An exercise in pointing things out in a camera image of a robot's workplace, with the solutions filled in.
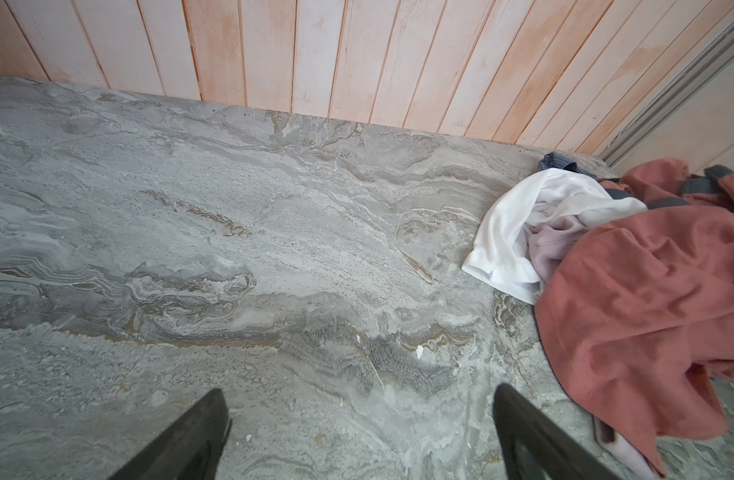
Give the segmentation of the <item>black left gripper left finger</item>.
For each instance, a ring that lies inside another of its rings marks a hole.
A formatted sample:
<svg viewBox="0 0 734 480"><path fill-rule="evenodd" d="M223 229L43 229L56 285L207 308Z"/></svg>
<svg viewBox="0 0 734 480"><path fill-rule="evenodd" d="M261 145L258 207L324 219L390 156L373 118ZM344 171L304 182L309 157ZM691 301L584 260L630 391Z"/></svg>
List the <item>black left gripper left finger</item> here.
<svg viewBox="0 0 734 480"><path fill-rule="evenodd" d="M111 477L214 479L231 427L224 393L214 388Z"/></svg>

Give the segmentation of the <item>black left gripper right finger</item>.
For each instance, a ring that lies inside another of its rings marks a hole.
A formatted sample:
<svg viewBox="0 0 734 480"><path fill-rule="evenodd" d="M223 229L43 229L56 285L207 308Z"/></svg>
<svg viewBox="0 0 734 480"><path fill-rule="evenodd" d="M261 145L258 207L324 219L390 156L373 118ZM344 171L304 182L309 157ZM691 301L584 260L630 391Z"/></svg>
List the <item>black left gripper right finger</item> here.
<svg viewBox="0 0 734 480"><path fill-rule="evenodd" d="M511 385L498 385L492 412L509 479L617 477Z"/></svg>

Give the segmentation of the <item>blue checkered shirt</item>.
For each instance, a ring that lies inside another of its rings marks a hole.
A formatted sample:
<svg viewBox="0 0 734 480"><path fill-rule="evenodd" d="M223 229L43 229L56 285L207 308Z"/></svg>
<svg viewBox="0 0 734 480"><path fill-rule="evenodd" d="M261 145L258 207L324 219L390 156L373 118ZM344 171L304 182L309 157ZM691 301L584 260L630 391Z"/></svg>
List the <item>blue checkered shirt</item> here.
<svg viewBox="0 0 734 480"><path fill-rule="evenodd" d="M558 169L586 175L591 178L595 178L595 175L587 170L581 168L578 163L572 158L561 154L556 151L547 153L539 162L537 169L539 171Z"/></svg>

